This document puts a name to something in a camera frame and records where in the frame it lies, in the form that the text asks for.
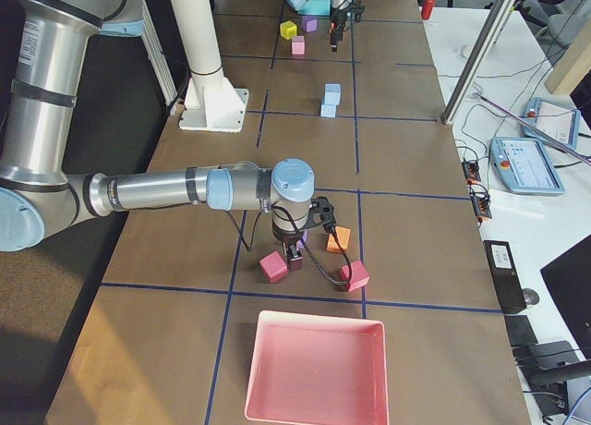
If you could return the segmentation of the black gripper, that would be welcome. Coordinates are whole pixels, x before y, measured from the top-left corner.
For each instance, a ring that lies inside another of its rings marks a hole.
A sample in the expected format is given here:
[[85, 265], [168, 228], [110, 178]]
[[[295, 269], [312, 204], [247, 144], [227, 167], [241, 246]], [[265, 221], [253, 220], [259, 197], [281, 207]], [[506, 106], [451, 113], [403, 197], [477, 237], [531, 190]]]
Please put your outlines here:
[[347, 21], [347, 11], [344, 9], [333, 9], [330, 22], [331, 22], [331, 32], [330, 32], [330, 46], [331, 51], [336, 53], [338, 51], [338, 44], [339, 44], [339, 33], [338, 31], [343, 31], [345, 28], [345, 24]]
[[274, 237], [283, 243], [283, 254], [287, 260], [287, 268], [290, 272], [299, 271], [302, 268], [303, 256], [297, 247], [298, 241], [302, 238], [305, 230], [289, 231], [284, 230], [276, 224], [271, 226]]

